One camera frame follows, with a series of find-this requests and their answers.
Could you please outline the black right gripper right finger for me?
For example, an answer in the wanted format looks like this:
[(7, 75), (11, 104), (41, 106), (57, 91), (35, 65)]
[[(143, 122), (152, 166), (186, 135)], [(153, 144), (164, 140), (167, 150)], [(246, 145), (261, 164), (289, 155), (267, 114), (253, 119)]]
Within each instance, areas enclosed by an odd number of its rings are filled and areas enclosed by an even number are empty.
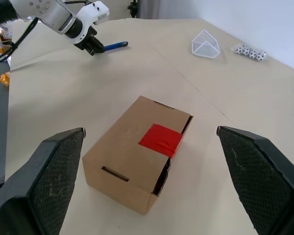
[(294, 165), (267, 138), (218, 126), (234, 188), (259, 235), (294, 235)]

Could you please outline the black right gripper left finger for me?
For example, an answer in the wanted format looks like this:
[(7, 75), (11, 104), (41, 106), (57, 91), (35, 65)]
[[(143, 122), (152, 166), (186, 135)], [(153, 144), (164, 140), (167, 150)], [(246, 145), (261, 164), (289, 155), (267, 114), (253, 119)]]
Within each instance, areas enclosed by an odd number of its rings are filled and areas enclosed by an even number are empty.
[(82, 127), (42, 141), (0, 188), (0, 235), (57, 235), (74, 191)]

